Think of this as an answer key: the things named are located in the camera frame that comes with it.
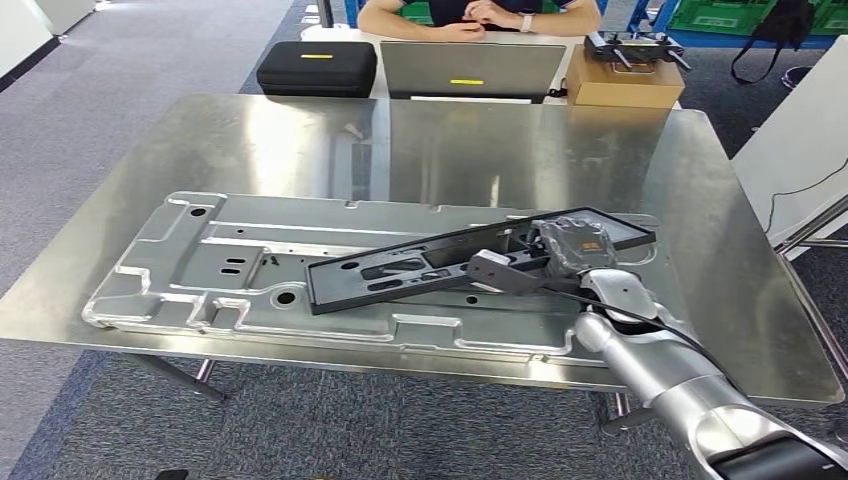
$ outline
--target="person's hand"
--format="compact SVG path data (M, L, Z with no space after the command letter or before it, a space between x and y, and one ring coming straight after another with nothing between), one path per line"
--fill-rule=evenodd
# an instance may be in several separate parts
M463 20L474 20L479 23L493 23L503 28L521 28L521 16L505 10L492 0L474 0L465 7Z
M486 30L477 22L451 23L433 29L437 42L473 42L482 40Z

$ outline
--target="wristwatch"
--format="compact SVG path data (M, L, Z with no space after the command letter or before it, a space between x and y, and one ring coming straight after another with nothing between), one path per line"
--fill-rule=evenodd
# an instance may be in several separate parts
M518 14L521 15L521 31L529 32L530 25L533 23L533 15L536 15L536 11L529 8L522 8L518 11Z

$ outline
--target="yellow label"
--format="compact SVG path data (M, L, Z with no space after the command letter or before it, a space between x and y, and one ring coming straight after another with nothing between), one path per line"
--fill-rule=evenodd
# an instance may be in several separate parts
M466 78L452 78L451 85L483 85L483 80L469 80Z

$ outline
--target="black bag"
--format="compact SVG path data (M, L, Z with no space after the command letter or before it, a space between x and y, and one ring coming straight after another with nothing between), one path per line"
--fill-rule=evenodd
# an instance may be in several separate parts
M739 55L736 55L733 63L730 64L730 74L733 75L733 78L741 85L750 85L766 78L771 73L771 69L774 68L777 56L780 55L780 51L787 43L795 47L795 50L801 48L801 42L813 28L815 13L816 8L810 5L808 0L777 0L774 8L766 15L763 22L757 25L748 42L742 47L742 51L739 52ZM762 77L756 80L746 80L736 74L736 62L751 49L751 46L757 40L776 43L774 56L771 58L769 69Z
M256 71L266 95L368 98L377 54L368 42L280 42Z

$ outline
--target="black plastic frame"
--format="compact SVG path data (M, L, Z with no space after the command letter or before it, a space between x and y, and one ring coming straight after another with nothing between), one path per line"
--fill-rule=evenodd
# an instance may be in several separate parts
M426 282L419 282L419 283L416 283L415 285L404 286L403 288L394 288L394 289L390 289L390 290L386 290L386 291L377 291L377 292L374 292L374 293L369 294L369 295L363 295L363 296L358 296L358 297L350 297L346 300L340 300L340 301L335 301L335 302L318 304L318 303L315 303L315 298L317 298L317 296L315 295L315 283L312 280L312 269L315 268L315 267L337 264L341 268L342 264L347 263L347 262L351 262L351 261L356 260L356 259L362 259L363 257L367 257L367 256L375 255L375 254L389 253L389 252L396 251L396 250L409 250L409 249L415 248L415 247L425 247L424 251L432 251L431 249L429 249L427 247L429 247L433 243L439 243L440 241L443 241L445 239L450 239L452 237L462 237L464 235L468 235L468 234L472 234L472 233L476 233L476 232L482 232L482 231L486 231L486 230L500 231L500 230L503 230L503 229L516 228L516 227L527 228L527 227L530 226L530 224L534 220L544 220L544 219L549 219L549 218L556 218L556 217L560 217L560 216L563 216L563 215L568 215L569 213L576 213L576 212L581 212L581 211L591 211L591 212L595 213L596 215L599 215L601 217L606 218L610 222L615 222L615 223L618 223L618 224L621 224L621 225L625 225L628 228L631 228L631 229L636 230L639 233L641 233L641 235L638 236L638 237L630 238L630 239L619 241L619 242L614 242L613 246L615 247L616 250L625 250L625 249L637 247L637 246L640 246L640 245L647 245L647 244L650 244L650 243L654 243L657 240L656 233L654 233L653 231L647 230L647 229L642 228L638 225L634 225L633 223L627 222L627 221L622 220L620 218L616 218L616 217L614 217L614 216L612 216L612 215L610 215L606 212L602 212L600 210L597 210L597 209L591 208L591 207L571 208L571 209L568 209L568 210L561 210L561 211L558 211L558 212L545 213L545 214L542 214L542 215L535 215L535 216L532 216L532 217L525 217L525 218L520 218L520 219L516 219L516 220L508 220L506 222L501 222L501 223L493 223L493 224L483 225L483 226L479 226L479 227L467 228L467 229L464 229L464 230L457 230L457 231L450 232L450 233L444 233L444 234L441 234L441 235L428 237L428 238L425 238L425 239L422 239L422 240L405 242L405 243L401 243L401 244L397 244L397 245L392 245L392 246L389 246L389 247L383 247L383 248L379 248L379 249L375 249L375 250L369 250L367 252L356 253L356 254L353 254L353 255L348 255L346 257L333 258L333 259L330 259L330 260L324 260L324 261L321 261L321 262L312 263L312 264L307 265L306 266L306 282L307 282L307 286L308 286L308 290L309 290L310 307L311 307L311 310L312 310L312 314L313 315L320 315L320 314L323 314L323 313L330 313L330 312L336 312L336 311L340 311L340 310L347 310L349 308L361 307L361 306L364 306L364 305L370 305L370 304L378 303L378 302L387 302L387 301L396 300L396 299L399 299L399 298L405 298L405 297L409 297L409 296L413 296L413 295L419 295L419 294L422 294L422 293L432 292L432 291L435 291L435 290L443 290L443 289L446 289L446 288L465 285L465 284L472 282L472 280L470 278L468 278L468 276L466 276L466 275L460 275L460 276L452 275L452 276L447 277L447 278L439 278L439 279L434 279L434 280L430 280L430 281L426 281ZM543 255L543 256L535 257L535 258L530 259L530 260L520 262L520 263L513 263L511 265L518 270L526 271L526 270L532 270L532 269L535 269L535 268L541 268L547 263L547 261L548 261L548 256ZM430 268L433 271L439 270L439 268L432 267L429 264L429 262L426 262L426 263L428 264L428 266L430 266ZM381 281L388 281L388 280L391 280L391 277L385 277L385 280L381 278L380 280ZM364 280L364 279L362 281L363 281L363 283L369 283L369 284L372 282L372 281L367 281L367 280Z

